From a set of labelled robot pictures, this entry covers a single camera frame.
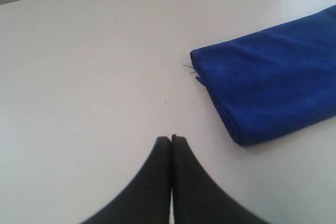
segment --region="blue towel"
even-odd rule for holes
[[[230,136],[253,145],[336,115],[336,5],[191,52]]]

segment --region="table surface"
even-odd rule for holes
[[[234,144],[189,52],[336,0],[25,0],[0,6],[0,223],[79,223],[187,137],[213,179],[272,223],[334,223],[336,119]]]

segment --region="microfiber cloth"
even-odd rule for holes
[[[230,136],[253,145],[336,115],[336,5],[191,52]]]

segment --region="folded towel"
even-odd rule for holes
[[[336,5],[190,54],[198,80],[240,145],[336,115]]]

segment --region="white table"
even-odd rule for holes
[[[186,136],[215,181],[272,223],[334,223],[336,118],[230,139],[189,51],[336,0],[25,0],[0,6],[0,223],[74,224]]]

